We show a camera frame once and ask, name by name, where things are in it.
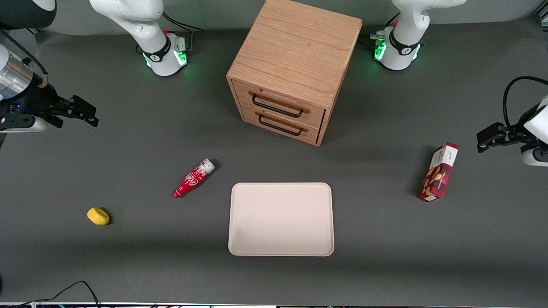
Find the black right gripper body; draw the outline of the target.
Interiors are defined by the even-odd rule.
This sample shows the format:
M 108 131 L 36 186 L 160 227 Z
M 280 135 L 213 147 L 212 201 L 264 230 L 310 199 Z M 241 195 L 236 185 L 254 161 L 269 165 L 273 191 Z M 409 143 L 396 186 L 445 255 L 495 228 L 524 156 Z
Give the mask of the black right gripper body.
M 45 119 L 46 121 L 58 121 L 53 115 L 53 105 L 59 103 L 59 96 L 52 85 L 39 88 L 29 85 L 22 93 L 9 99 L 3 99 L 0 103 L 1 115 L 29 114 Z

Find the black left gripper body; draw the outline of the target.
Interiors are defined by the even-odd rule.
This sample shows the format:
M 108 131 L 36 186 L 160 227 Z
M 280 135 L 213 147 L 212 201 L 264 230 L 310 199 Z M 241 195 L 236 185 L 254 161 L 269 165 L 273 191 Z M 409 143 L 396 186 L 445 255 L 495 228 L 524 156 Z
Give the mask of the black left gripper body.
M 524 124 L 532 118 L 535 112 L 536 107 L 531 107 L 521 115 L 515 124 L 509 123 L 508 113 L 506 113 L 507 144 L 536 144 L 536 137 L 524 127 Z

